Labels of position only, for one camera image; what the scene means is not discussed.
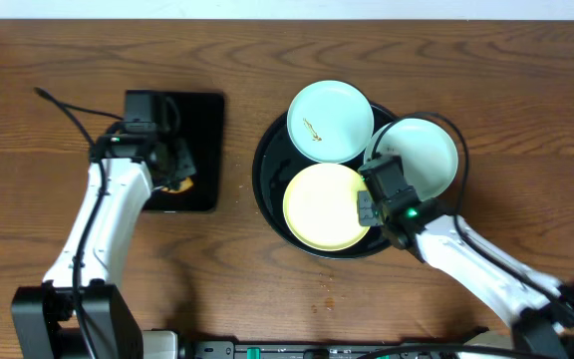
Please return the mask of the yellow green scrub sponge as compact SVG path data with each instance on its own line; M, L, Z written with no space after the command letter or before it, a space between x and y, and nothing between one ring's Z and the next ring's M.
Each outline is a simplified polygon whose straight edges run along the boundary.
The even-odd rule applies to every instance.
M171 186L164 186L161 190L163 192L178 194L188 191L193 187L193 181L191 178L185 178L180 182L173 183Z

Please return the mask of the yellow plate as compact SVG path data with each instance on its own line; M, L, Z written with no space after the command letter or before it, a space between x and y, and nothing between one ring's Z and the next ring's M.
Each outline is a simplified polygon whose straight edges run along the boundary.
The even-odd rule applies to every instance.
M358 243L370 230L359 221L358 193L367 188L354 170L316 164L298 172L283 195L283 216L305 245L339 251Z

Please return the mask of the mint plate with stain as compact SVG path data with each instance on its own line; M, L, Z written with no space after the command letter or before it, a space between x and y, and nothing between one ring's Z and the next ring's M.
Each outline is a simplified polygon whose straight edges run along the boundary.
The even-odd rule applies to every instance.
M325 80L308 85L294 97L286 126L300 154L317 163L341 164L366 148L375 116L369 100L357 88Z

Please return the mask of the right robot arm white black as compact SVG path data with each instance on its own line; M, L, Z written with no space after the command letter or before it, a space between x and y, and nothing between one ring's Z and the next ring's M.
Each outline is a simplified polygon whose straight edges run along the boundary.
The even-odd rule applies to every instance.
M398 170L361 170L392 246L462 284L510 329L516 354L574 358L574 282L536 271L490 243Z

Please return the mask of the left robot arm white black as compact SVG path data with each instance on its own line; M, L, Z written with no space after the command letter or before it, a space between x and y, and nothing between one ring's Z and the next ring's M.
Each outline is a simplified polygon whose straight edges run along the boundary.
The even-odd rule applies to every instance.
M92 149L88 188L63 250L38 286L17 289L11 313L26 358L179 358L172 330L141 330L120 293L137 219L151 194L194 175L185 139L106 134Z

